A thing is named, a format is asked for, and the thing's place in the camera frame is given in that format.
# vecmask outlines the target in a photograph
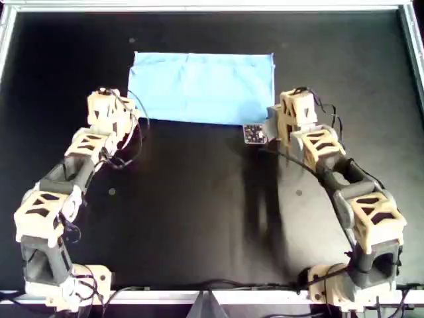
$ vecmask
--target beige 3d-printed bracket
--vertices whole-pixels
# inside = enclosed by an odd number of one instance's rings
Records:
[[[346,154],[339,141],[326,129],[309,132],[301,137],[305,149],[305,163],[312,169],[321,156],[340,152]]]
[[[403,228],[406,220],[396,208],[392,198],[374,192],[349,200],[355,217],[353,232],[366,254],[371,254],[372,245],[388,240],[403,244]]]
[[[283,91],[280,94],[278,107],[278,136],[286,148],[290,147],[290,134],[317,122],[315,102],[312,93],[295,90]]]
[[[33,191],[15,212],[16,241],[27,235],[47,239],[50,248],[55,246],[64,232],[58,214],[67,198],[64,194]]]

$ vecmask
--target black cable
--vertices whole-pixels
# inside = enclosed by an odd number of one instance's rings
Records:
[[[286,314],[286,313],[281,313],[281,314],[277,314],[277,315],[268,315],[265,316],[264,318],[313,318],[313,317],[320,317],[324,315],[324,313],[303,313],[303,314],[299,314],[299,315],[290,315],[290,314]]]
[[[369,177],[371,177],[372,179],[374,179],[374,180],[376,180],[377,181],[377,183],[378,183],[378,185],[383,189],[383,190],[385,190],[386,189],[386,187],[384,186],[384,184],[378,179],[378,178],[376,178],[376,177],[374,177],[372,174],[370,174],[369,172],[367,172],[365,169],[363,169],[363,168],[361,168],[361,166],[359,166],[359,164],[353,159],[353,158],[351,158],[350,159],[351,161],[353,161],[357,166],[358,166],[358,168],[359,169],[361,169],[362,170],[362,172],[364,172],[367,176],[369,176]]]
[[[140,104],[140,106],[141,106],[141,108],[142,108],[142,110],[144,112],[144,116],[146,117],[146,121],[147,121],[147,123],[146,123],[147,124],[147,132],[148,132],[150,130],[150,118],[147,115],[146,108],[144,107],[143,103],[141,102],[141,100],[138,98],[138,96],[136,94],[134,94],[130,89],[128,89],[128,92],[131,93],[131,94],[133,94],[134,97],[136,98],[136,100],[138,101],[138,103]]]
[[[337,108],[333,104],[323,103],[321,101],[321,98],[314,92],[314,90],[311,89],[310,87],[307,87],[307,86],[301,86],[301,87],[296,88],[293,91],[292,95],[296,95],[296,94],[301,93],[303,91],[308,91],[312,94],[315,104],[321,108],[321,110],[323,111],[324,114],[327,114],[327,111],[325,110],[326,107],[331,107],[333,109],[333,112],[331,114],[331,116],[333,117],[332,120],[331,120],[331,128],[334,128],[335,123],[336,123],[336,118],[337,118],[339,120],[339,138],[340,138],[341,144],[343,145],[343,143],[342,143],[343,142],[343,122],[342,122],[342,119],[340,118],[340,116],[337,115]]]
[[[261,148],[260,151],[265,151],[265,152],[269,152],[270,154],[277,154],[280,156],[283,156],[284,158],[286,158],[287,160],[301,166],[303,169],[307,170],[310,174],[312,174],[314,177],[317,178],[318,182],[321,184],[321,180],[319,179],[317,173],[315,171],[313,171],[310,167],[308,167],[306,164],[304,164],[303,162],[299,161],[297,158],[294,158],[293,156],[289,155],[289,154],[284,154],[283,152],[280,152],[278,150],[270,150],[269,148]],[[336,205],[335,202],[333,200],[333,198],[330,196],[330,193],[328,193],[326,191],[327,195],[329,196],[329,200],[331,202],[331,205],[333,206],[333,209],[336,211]],[[339,219],[339,217],[337,216],[337,220],[339,221],[340,225],[341,225],[341,220]],[[351,239],[351,237],[349,236],[347,230],[341,225],[342,231],[350,245],[350,248],[352,250],[354,250],[354,243]]]
[[[129,291],[129,290],[132,290],[132,291],[135,291],[135,290],[143,290],[142,288],[140,288],[140,287],[135,287],[135,286],[130,286],[130,287],[125,287],[125,288],[121,288],[120,290],[117,290],[117,291],[115,291],[112,295],[111,295],[111,297],[105,302],[105,304],[104,304],[104,306],[103,306],[103,313],[101,314],[101,317],[102,318],[104,318],[104,316],[105,316],[105,312],[106,312],[106,309],[107,309],[107,307],[109,306],[109,304],[111,303],[111,301],[119,294],[119,293],[121,293],[121,292],[125,292],[125,291]]]
[[[304,164],[303,162],[299,161],[297,158],[294,158],[293,156],[289,154],[284,154],[283,152],[279,150],[271,150],[268,148],[261,148],[260,151],[265,151],[265,152],[269,152],[270,154],[277,154],[277,155],[283,156],[285,159],[297,164],[298,166],[301,166],[303,169],[305,169],[306,171],[308,171],[310,174],[312,174],[314,177],[318,179],[318,175],[315,171],[313,171],[306,164]]]
[[[329,314],[330,314],[331,317],[333,317],[333,313],[331,312],[331,308],[330,308],[330,305],[329,305],[329,297],[328,297],[328,294],[327,294],[327,279],[328,279],[327,276],[335,266],[336,266],[336,264],[330,266],[329,269],[327,270],[327,272],[324,275],[325,276],[325,279],[324,279],[325,305],[327,306],[327,310],[329,311]]]
[[[382,310],[380,307],[380,297],[377,296],[376,298],[376,306],[377,306],[377,316],[378,318],[382,318]]]
[[[307,282],[305,285],[301,286],[301,287],[298,289],[298,291],[301,291],[301,290],[307,290],[307,289],[308,289],[310,286],[312,286],[313,284],[316,284],[316,283],[322,282],[323,280],[327,280],[327,279],[332,278],[332,277],[334,277],[334,276],[337,276],[337,275],[343,274],[343,273],[344,273],[344,272],[346,272],[346,271],[347,271],[347,267],[344,267],[344,268],[341,268],[340,270],[336,270],[335,272],[332,272],[332,273],[330,273],[330,274],[327,274],[327,275],[321,276],[321,277],[319,277],[319,278],[317,278],[317,279],[315,279],[315,280],[312,280],[312,281],[310,281],[310,282]]]
[[[406,289],[403,291],[402,299],[399,303],[399,306],[396,308],[395,312],[392,313],[388,318],[396,318],[399,311],[403,310],[403,307],[404,307],[403,305],[405,303],[405,299],[406,299],[406,296],[408,295],[408,293],[411,290],[413,290],[414,288],[422,287],[422,286],[423,286],[423,284],[408,284]]]
[[[14,303],[15,305],[17,305],[18,307],[23,308],[24,310],[35,315],[51,315],[52,314],[51,311],[44,311],[44,310],[31,308],[30,305],[23,304],[15,299],[24,294],[25,292],[23,291],[17,291],[15,293],[3,293],[0,291],[0,302],[5,300],[10,301],[11,303]]]
[[[130,118],[131,118],[131,120],[134,120],[135,119],[137,121],[138,134],[139,134],[139,137],[140,137],[140,146],[139,146],[139,148],[137,150],[137,153],[131,159],[129,159],[126,162],[124,162],[121,158],[115,156],[114,158],[116,158],[117,160],[120,160],[121,161],[121,164],[115,164],[112,161],[112,156],[108,153],[107,149],[105,147],[103,147],[101,149],[101,152],[103,154],[103,157],[105,157],[106,163],[108,163],[108,165],[110,165],[114,169],[122,170],[123,168],[125,168],[128,165],[132,164],[140,156],[141,150],[142,150],[143,135],[142,135],[140,123],[139,123],[138,119],[135,117],[135,115],[133,114],[133,110],[132,109],[129,109],[125,105],[125,102],[121,99],[121,97],[118,96],[112,89],[106,89],[106,92],[114,95],[115,98],[116,98],[116,100],[119,100],[119,102],[121,103],[121,105],[127,111],[130,112]],[[140,99],[133,92],[131,92],[131,93],[137,98],[137,100],[139,101],[141,107],[143,108],[144,114],[145,114],[146,119],[147,119],[147,125],[148,125],[148,130],[149,130],[150,129],[150,119],[149,119],[149,117],[147,115],[146,109],[144,108],[144,105],[141,103]]]

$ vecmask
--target blue towel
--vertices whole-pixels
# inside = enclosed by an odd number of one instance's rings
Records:
[[[261,123],[274,104],[274,63],[272,54],[136,52],[128,87],[152,119]]]

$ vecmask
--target robotic arm segment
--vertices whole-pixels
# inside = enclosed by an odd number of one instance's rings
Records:
[[[106,267],[72,264],[62,239],[64,222],[77,217],[89,183],[103,164],[103,151],[113,156],[126,134],[128,142],[141,115],[134,101],[118,90],[99,89],[87,101],[91,126],[75,133],[63,161],[27,191],[14,215],[25,290],[46,297],[46,305],[58,310],[77,311],[110,296],[111,272]]]
[[[315,173],[335,208],[341,226],[356,239],[349,264],[314,266],[308,280],[346,268],[343,274],[311,284],[311,299],[342,310],[361,310],[370,297],[396,288],[399,254],[406,220],[392,195],[351,158],[334,129],[315,125],[316,96],[308,89],[280,95],[272,107],[282,144]]]

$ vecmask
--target black table surface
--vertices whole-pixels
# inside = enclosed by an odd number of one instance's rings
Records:
[[[134,51],[273,52],[277,95],[308,85],[338,107],[349,154],[408,221],[398,281],[423,282],[424,132],[396,12],[19,13],[0,92],[0,289],[23,286],[13,213],[24,192],[86,126],[92,90],[126,93]],[[142,156],[102,169],[87,201],[82,238],[68,248],[75,263],[108,266],[115,287],[282,283],[347,262],[325,192],[293,164],[246,147],[240,127],[153,121]]]

